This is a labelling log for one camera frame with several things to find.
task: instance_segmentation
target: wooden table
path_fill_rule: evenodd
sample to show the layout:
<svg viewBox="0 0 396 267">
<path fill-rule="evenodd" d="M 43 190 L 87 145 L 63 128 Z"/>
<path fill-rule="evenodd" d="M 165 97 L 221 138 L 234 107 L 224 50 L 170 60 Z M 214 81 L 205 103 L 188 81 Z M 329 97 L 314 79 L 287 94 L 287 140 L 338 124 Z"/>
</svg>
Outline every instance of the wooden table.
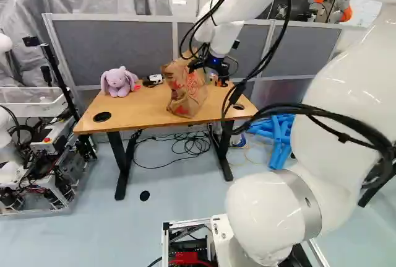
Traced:
<svg viewBox="0 0 396 267">
<path fill-rule="evenodd" d="M 208 85 L 207 100 L 199 113 L 191 119 L 176 116 L 166 110 L 171 95 L 167 84 L 153 88 L 142 86 L 124 98 L 112 98 L 110 95 L 100 92 L 76 124 L 74 133 L 78 135 L 107 133 L 120 169 L 115 198 L 122 200 L 126 193 L 135 144 L 142 130 L 158 126 L 193 125 L 220 121 L 223 99 L 231 86 L 231 82 L 228 87 Z M 238 100 L 238 104 L 242 105 L 244 109 L 238 110 L 233 107 L 229 109 L 225 121 L 226 130 L 223 130 L 220 141 L 216 136 L 210 134 L 226 181 L 233 180 L 233 174 L 226 159 L 231 138 L 227 130 L 232 129 L 234 120 L 250 118 L 257 112 L 257 108 L 244 95 Z M 108 120 L 94 121 L 95 115 L 106 112 L 111 114 Z M 125 151 L 119 132 L 130 129 L 136 129 L 137 132 L 129 140 Z"/>
</svg>

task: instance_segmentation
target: stuffed animal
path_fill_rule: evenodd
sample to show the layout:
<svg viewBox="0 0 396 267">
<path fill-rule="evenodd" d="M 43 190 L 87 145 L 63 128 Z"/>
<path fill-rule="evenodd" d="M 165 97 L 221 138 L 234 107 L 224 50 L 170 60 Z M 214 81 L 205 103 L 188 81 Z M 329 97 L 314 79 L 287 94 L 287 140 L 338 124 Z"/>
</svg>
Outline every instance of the stuffed animal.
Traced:
<svg viewBox="0 0 396 267">
<path fill-rule="evenodd" d="M 118 69 L 111 69 L 101 75 L 100 87 L 104 93 L 109 93 L 113 98 L 125 97 L 134 90 L 137 76 L 126 70 L 124 66 Z"/>
</svg>

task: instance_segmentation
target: table grommet hole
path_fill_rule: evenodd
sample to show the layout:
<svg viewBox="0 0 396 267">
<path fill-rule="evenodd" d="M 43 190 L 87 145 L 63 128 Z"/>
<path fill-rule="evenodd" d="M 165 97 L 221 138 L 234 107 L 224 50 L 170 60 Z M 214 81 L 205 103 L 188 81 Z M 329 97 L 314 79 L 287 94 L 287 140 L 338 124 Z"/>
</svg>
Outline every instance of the table grommet hole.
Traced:
<svg viewBox="0 0 396 267">
<path fill-rule="evenodd" d="M 100 112 L 93 117 L 93 121 L 96 123 L 102 123 L 106 120 L 109 120 L 110 118 L 111 118 L 110 112 Z"/>
<path fill-rule="evenodd" d="M 242 105 L 242 104 L 234 104 L 234 105 L 233 105 L 233 108 L 234 108 L 234 109 L 237 109 L 237 110 L 244 110 L 244 109 L 245 109 L 245 106 Z"/>
</svg>

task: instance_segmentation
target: brown paper bag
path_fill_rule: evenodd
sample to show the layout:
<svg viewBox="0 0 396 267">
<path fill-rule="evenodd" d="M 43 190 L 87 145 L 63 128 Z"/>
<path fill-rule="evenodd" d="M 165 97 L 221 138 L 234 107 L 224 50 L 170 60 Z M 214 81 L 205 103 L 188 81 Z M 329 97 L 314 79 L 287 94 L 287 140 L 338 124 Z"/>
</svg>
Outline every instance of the brown paper bag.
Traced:
<svg viewBox="0 0 396 267">
<path fill-rule="evenodd" d="M 167 110 L 175 115 L 192 118 L 198 113 L 207 98 L 204 70 L 197 69 L 189 74 L 191 59 L 178 58 L 161 67 L 166 83 L 171 88 L 171 100 Z"/>
</svg>

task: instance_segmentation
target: floor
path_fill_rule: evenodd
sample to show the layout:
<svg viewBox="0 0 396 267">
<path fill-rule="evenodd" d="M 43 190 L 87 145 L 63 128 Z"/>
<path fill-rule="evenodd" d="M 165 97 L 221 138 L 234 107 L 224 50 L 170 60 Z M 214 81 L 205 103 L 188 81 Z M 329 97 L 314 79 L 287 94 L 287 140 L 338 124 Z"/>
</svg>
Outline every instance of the floor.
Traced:
<svg viewBox="0 0 396 267">
<path fill-rule="evenodd" d="M 154 166 L 175 159 L 170 144 L 148 142 L 140 146 L 137 161 Z M 249 147 L 230 151 L 235 178 L 266 169 L 252 162 L 265 162 L 268 147 L 255 138 L 249 138 Z M 29 267 L 145 267 L 161 256 L 163 221 L 225 212 L 230 184 L 223 181 L 214 151 L 158 170 L 136 168 L 126 199 L 118 202 L 114 200 L 117 176 L 110 145 L 100 144 L 98 162 L 71 215 L 0 221 L 2 265 L 21 261 Z M 139 194 L 144 190 L 151 196 L 141 202 Z M 396 185 L 384 191 L 395 196 Z M 366 209 L 357 209 L 341 229 L 318 238 L 331 266 L 396 265 L 396 202 L 386 203 L 384 198 L 380 196 Z"/>
</svg>

